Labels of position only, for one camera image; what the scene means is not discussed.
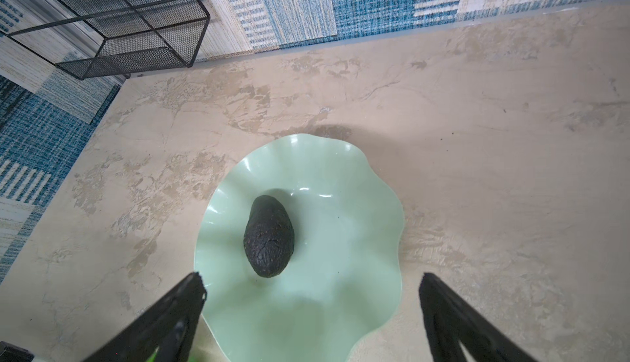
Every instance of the light green bowl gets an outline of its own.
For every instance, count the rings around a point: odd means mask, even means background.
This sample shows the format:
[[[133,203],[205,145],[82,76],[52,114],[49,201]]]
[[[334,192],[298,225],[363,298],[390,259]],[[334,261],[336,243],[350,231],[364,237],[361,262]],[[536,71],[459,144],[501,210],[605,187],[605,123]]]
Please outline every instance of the light green bowl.
[[[284,271],[261,278],[242,244],[249,210],[276,197],[295,229]],[[398,308],[396,194],[349,143],[291,135],[258,148],[217,187],[195,251],[203,318],[232,362],[343,362]]]

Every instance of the blue patterned wallpaper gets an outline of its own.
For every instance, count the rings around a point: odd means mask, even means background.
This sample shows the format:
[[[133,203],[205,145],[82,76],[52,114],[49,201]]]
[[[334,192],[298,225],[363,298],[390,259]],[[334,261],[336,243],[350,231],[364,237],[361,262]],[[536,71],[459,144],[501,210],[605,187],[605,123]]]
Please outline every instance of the blue patterned wallpaper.
[[[0,283],[119,89],[87,123],[0,77]]]

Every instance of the marble countertop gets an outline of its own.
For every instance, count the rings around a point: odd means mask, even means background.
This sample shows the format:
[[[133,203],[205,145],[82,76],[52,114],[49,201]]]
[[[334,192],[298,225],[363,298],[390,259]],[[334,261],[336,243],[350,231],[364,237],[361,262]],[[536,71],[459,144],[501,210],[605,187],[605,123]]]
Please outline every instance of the marble countertop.
[[[193,270],[226,172],[301,132],[357,145],[405,208],[398,313],[351,361],[430,360],[426,271],[540,360],[623,360],[629,30],[597,7],[132,78],[0,286],[0,339],[88,356]],[[205,326],[194,353],[226,360]]]

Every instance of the wire mesh basket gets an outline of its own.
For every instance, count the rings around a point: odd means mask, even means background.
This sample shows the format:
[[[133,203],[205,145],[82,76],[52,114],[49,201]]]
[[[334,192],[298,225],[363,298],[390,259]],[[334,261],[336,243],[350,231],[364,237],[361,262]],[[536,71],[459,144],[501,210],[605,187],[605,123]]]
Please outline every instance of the wire mesh basket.
[[[210,20],[200,0],[55,1],[67,10],[66,19],[36,24],[8,37],[81,80],[191,67]],[[87,57],[55,49],[50,30],[65,25],[89,32],[100,41],[99,49]]]

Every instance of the avocado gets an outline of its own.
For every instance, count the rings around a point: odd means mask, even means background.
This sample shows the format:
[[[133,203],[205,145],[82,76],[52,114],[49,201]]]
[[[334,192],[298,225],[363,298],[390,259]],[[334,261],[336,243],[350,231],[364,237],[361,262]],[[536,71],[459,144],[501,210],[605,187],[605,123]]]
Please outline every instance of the avocado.
[[[254,200],[242,241],[258,276],[278,276],[293,255],[295,232],[282,203],[269,195]]]

